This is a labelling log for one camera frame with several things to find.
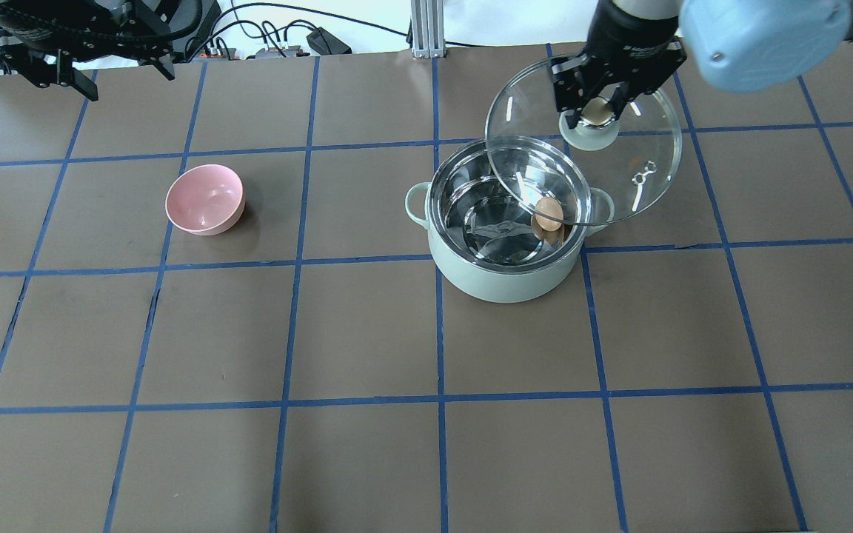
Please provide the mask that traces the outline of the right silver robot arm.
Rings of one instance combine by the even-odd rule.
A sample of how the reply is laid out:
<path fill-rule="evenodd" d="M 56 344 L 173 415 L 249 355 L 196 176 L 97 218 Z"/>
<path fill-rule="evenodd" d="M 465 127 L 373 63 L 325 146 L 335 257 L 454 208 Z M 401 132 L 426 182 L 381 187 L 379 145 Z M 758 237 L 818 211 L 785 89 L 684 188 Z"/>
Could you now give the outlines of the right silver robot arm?
<path fill-rule="evenodd" d="M 853 1 L 599 1 L 582 50 L 549 61 L 564 134 L 619 121 L 693 58 L 704 81 L 752 93 L 853 41 Z"/>

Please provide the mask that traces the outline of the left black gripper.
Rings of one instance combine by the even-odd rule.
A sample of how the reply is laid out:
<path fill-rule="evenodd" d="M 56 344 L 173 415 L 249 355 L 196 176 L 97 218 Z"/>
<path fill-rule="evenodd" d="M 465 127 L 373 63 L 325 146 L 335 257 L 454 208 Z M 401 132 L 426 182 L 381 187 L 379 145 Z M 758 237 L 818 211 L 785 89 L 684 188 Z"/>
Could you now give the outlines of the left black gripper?
<path fill-rule="evenodd" d="M 221 13 L 217 1 L 0 1 L 0 61 L 27 71 L 35 87 L 71 88 L 94 102 L 97 84 L 77 65 L 127 58 L 173 81 L 173 65 Z"/>

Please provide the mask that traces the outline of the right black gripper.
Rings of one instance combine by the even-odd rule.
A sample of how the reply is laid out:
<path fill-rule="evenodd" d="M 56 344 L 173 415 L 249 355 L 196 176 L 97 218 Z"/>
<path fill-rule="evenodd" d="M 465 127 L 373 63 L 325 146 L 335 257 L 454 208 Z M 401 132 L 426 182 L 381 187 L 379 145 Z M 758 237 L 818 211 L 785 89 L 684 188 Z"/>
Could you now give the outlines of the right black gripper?
<path fill-rule="evenodd" d="M 671 78 L 687 54 L 676 33 L 677 1 L 599 1 L 583 47 L 571 58 L 549 59 L 555 108 L 563 124 L 578 127 L 583 109 L 607 87 L 613 121 L 638 95 Z"/>

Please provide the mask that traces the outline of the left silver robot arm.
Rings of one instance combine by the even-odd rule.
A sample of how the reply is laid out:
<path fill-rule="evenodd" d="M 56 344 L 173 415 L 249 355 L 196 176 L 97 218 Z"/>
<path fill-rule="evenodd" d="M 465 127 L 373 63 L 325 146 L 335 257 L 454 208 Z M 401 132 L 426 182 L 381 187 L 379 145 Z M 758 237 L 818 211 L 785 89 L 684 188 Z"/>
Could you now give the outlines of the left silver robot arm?
<path fill-rule="evenodd" d="M 80 63 L 127 58 L 172 80 L 221 13 L 216 1 L 0 1 L 0 68 L 98 101 Z"/>

